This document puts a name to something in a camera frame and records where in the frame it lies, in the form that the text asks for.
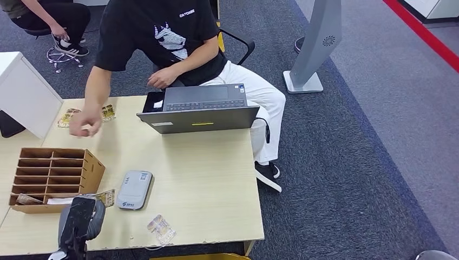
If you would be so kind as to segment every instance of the wooden compartment organizer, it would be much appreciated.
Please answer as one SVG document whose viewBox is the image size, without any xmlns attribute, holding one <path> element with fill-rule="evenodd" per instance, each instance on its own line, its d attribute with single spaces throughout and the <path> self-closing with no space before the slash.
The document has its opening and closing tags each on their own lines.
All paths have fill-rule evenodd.
<svg viewBox="0 0 459 260">
<path fill-rule="evenodd" d="M 104 171 L 105 166 L 87 149 L 23 148 L 9 205 L 24 213 L 59 213 L 66 205 L 48 205 L 48 199 L 96 193 Z M 43 205 L 17 204 L 21 193 Z"/>
</svg>

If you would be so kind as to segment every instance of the barcode label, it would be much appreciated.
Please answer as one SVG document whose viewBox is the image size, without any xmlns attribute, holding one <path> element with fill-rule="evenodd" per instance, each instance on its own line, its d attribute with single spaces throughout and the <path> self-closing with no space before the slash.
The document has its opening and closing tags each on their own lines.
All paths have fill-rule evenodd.
<svg viewBox="0 0 459 260">
<path fill-rule="evenodd" d="M 147 176 L 148 176 L 148 174 L 142 173 L 142 174 L 140 175 L 140 180 L 143 180 L 143 181 L 147 180 Z"/>
</svg>

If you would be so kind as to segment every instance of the speaker grille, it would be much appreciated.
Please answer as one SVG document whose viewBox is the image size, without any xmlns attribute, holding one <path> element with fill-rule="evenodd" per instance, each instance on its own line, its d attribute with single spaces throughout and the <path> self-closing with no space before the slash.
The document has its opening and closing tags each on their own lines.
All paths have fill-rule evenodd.
<svg viewBox="0 0 459 260">
<path fill-rule="evenodd" d="M 336 37 L 334 37 L 333 35 L 329 35 L 327 36 L 323 41 L 322 41 L 322 45 L 323 46 L 332 46 L 336 41 Z"/>
</svg>

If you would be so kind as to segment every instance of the gray carpet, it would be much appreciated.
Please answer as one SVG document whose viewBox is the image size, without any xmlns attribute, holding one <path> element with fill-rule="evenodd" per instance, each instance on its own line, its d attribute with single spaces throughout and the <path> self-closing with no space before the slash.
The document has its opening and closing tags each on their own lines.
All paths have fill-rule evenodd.
<svg viewBox="0 0 459 260">
<path fill-rule="evenodd" d="M 310 17 L 313 0 L 297 2 Z M 344 37 L 331 58 L 421 208 L 458 257 L 459 74 L 382 1 L 342 4 Z M 454 28 L 459 27 L 431 30 L 454 50 L 459 46 Z"/>
<path fill-rule="evenodd" d="M 292 44 L 307 27 L 294 0 L 225 0 L 221 8 L 225 27 L 251 35 L 256 41 L 257 48 L 245 66 L 285 92 L 281 72 L 293 65 L 296 55 Z M 97 23 L 93 19 L 91 26 Z M 0 51 L 22 51 L 62 97 L 82 97 L 94 54 L 86 57 L 83 69 L 70 66 L 56 75 L 44 57 L 37 56 L 43 55 L 50 39 L 34 42 L 4 16 L 0 17 L 0 28 Z M 96 34 L 87 37 L 88 46 L 94 50 Z M 228 57 L 237 59 L 242 46 L 228 37 L 225 43 Z M 31 44 L 34 50 L 28 50 Z M 150 73 L 150 63 L 136 53 L 128 71 L 115 74 L 112 94 L 147 93 Z M 323 93 L 287 95 L 278 160 L 282 170 L 278 182 L 284 191 L 277 194 L 260 185 L 266 240 L 255 245 L 251 257 L 414 259 L 425 249 L 446 250 L 333 62 L 327 60 L 318 74 Z M 156 252 L 136 249 L 133 253 L 136 259 L 147 259 L 212 251 L 240 253 L 241 244 Z M 109 259 L 135 259 L 131 253 L 118 250 L 97 254 Z"/>
</svg>

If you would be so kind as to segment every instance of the laptop lid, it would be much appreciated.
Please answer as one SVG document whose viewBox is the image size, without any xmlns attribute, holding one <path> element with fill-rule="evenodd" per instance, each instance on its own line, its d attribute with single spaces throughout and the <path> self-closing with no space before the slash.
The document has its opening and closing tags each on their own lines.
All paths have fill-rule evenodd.
<svg viewBox="0 0 459 260">
<path fill-rule="evenodd" d="M 161 134 L 251 128 L 258 106 L 139 113 L 137 116 Z"/>
</svg>

